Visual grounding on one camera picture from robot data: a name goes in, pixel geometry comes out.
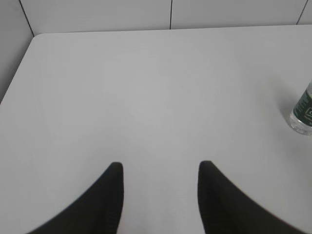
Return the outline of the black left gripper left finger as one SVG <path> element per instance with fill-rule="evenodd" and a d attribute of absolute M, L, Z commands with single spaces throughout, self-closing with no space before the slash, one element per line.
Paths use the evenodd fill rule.
<path fill-rule="evenodd" d="M 116 234 L 123 208 L 123 165 L 113 162 L 97 181 L 32 234 Z"/>

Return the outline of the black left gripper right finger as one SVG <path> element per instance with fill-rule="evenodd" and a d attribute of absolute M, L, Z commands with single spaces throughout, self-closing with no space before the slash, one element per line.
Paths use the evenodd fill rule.
<path fill-rule="evenodd" d="M 198 168 L 198 208 L 207 234 L 302 234 L 235 186 L 212 161 Z"/>

